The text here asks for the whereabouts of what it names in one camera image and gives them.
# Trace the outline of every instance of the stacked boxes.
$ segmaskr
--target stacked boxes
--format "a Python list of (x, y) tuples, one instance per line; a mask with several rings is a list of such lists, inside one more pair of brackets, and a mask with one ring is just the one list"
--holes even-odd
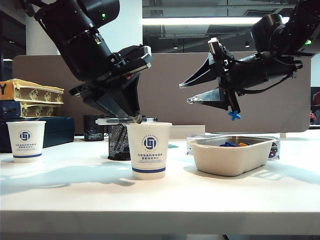
[(21, 79), (0, 82), (0, 118), (41, 118), (61, 115), (64, 90)]

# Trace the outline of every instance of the plastic syringe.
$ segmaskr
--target plastic syringe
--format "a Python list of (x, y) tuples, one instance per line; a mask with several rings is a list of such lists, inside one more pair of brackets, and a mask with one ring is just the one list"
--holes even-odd
[[(156, 122), (157, 119), (155, 117), (143, 117), (142, 122)], [(95, 123), (98, 125), (117, 125), (117, 124), (129, 124), (133, 123), (134, 120), (132, 118), (98, 118), (95, 120)]]

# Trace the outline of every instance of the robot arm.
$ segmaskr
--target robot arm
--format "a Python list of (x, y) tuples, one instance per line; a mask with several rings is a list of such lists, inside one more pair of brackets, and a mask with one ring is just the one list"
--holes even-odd
[[(150, 68), (149, 46), (111, 52), (98, 28), (117, 18), (119, 0), (20, 0), (57, 46), (73, 75), (84, 84), (70, 93), (109, 117), (141, 120), (137, 85)], [(40, 7), (35, 12), (33, 5)]]
[[(253, 25), (251, 35), (257, 53), (236, 60), (217, 38), (208, 41), (210, 52), (203, 66), (180, 88), (218, 79), (219, 87), (187, 99), (190, 104), (203, 104), (228, 110), (232, 120), (241, 112), (236, 94), (259, 94), (293, 78), (303, 67), (298, 56), (310, 56), (320, 52), (320, 5), (318, 0), (300, 0), (292, 11), (287, 24), (281, 15), (270, 14)], [(277, 83), (265, 89), (250, 87), (281, 77)]]

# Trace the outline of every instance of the fluorescent light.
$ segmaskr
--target fluorescent light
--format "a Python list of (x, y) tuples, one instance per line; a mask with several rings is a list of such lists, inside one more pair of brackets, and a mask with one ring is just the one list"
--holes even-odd
[[(142, 25), (233, 25), (252, 26), (261, 17), (175, 17), (175, 18), (143, 18)], [(289, 17), (283, 17), (284, 23)]]

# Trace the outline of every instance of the blue plastic piece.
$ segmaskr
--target blue plastic piece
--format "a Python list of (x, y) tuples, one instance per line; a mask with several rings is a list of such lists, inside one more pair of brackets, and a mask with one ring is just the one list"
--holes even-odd
[(235, 143), (230, 142), (230, 141), (226, 141), (225, 144), (230, 145), (230, 147), (238, 147), (238, 144), (235, 144)]
[(241, 115), (238, 114), (237, 110), (235, 110), (234, 112), (230, 111), (229, 115), (232, 117), (232, 121), (234, 121), (236, 119), (241, 119)]
[(226, 141), (224, 144), (221, 144), (219, 147), (238, 147), (238, 145), (233, 142)]

